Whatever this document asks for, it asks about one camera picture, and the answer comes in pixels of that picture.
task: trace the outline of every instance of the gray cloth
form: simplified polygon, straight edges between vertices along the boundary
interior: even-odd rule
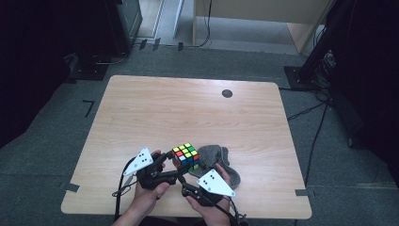
[[[228,160],[229,150],[219,145],[207,145],[197,149],[199,153],[199,168],[190,171],[190,174],[200,178],[209,170],[215,168],[218,163],[230,175],[231,189],[235,189],[240,185],[241,178],[236,170],[230,167]]]

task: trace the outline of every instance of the wooden desk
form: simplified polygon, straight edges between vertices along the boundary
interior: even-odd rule
[[[233,95],[225,98],[221,92]],[[164,152],[191,142],[197,149],[219,144],[230,151],[241,175],[234,198],[248,218],[309,218],[308,197],[279,90],[274,83],[142,76],[113,76],[88,134],[61,209],[71,214],[114,214],[121,171],[143,147]],[[166,170],[173,164],[166,162]],[[196,178],[186,174],[196,185]],[[198,217],[172,186],[153,216]],[[134,191],[122,196],[123,213]]]
[[[196,17],[208,17],[209,2],[210,0],[194,0],[193,45],[196,45]],[[287,23],[296,50],[302,53],[334,2],[335,0],[213,0],[211,17]]]

